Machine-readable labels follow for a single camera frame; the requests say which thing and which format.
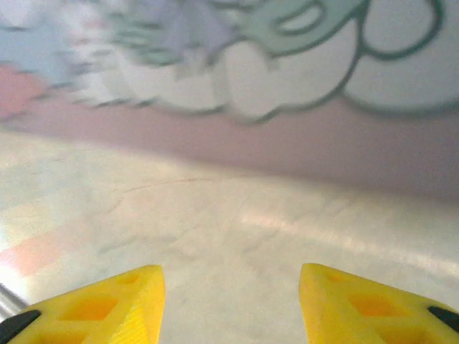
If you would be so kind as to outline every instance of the light blue paint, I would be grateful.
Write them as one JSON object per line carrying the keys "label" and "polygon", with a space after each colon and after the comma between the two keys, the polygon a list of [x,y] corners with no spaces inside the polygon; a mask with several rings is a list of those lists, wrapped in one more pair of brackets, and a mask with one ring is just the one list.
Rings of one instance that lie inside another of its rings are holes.
{"label": "light blue paint", "polygon": [[0,62],[37,73],[51,86],[68,83],[70,70],[60,58],[66,47],[59,32],[50,20],[31,29],[0,27]]}

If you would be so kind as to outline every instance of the white floor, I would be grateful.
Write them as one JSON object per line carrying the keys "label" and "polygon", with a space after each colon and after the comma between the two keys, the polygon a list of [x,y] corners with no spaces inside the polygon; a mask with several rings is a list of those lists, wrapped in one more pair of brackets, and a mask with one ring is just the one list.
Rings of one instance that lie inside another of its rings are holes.
{"label": "white floor", "polygon": [[30,302],[161,264],[163,344],[306,343],[302,263],[459,309],[459,207],[0,133],[0,282]]}

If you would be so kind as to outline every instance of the metal rod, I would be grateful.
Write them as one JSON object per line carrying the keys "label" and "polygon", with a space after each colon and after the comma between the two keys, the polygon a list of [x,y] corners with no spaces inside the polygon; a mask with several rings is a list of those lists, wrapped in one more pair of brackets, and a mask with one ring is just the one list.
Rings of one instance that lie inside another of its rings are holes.
{"label": "metal rod", "polygon": [[0,317],[12,317],[27,308],[27,303],[0,283]]}

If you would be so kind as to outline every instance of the pink stain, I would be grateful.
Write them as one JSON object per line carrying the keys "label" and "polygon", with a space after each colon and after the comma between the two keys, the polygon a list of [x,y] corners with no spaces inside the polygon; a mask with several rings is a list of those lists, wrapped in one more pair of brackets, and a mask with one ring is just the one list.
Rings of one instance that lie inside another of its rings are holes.
{"label": "pink stain", "polygon": [[0,118],[24,112],[31,100],[46,87],[32,74],[20,73],[12,66],[0,65]]}
{"label": "pink stain", "polygon": [[25,239],[0,251],[0,264],[14,268],[21,276],[35,274],[66,254],[86,247],[93,238],[89,216],[69,221],[45,234]]}

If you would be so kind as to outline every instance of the square hole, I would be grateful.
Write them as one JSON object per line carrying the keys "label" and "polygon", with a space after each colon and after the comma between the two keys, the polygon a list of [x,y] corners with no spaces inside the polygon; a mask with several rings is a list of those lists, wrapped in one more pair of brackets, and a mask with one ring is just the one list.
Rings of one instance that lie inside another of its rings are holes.
{"label": "square hole", "polygon": [[34,344],[81,344],[86,338],[82,333],[45,333]]}
{"label": "square hole", "polygon": [[326,277],[332,282],[349,282],[349,277],[344,276],[338,272],[327,272]]}
{"label": "square hole", "polygon": [[378,331],[382,340],[387,344],[438,344],[421,328],[398,328]]}
{"label": "square hole", "polygon": [[118,300],[113,297],[88,297],[74,304],[61,320],[104,320],[117,303]]}
{"label": "square hole", "polygon": [[139,277],[140,276],[138,274],[128,274],[126,276],[120,276],[117,279],[117,282],[120,285],[131,285],[133,283],[136,283]]}
{"label": "square hole", "polygon": [[401,317],[403,310],[381,295],[352,295],[349,302],[364,317]]}

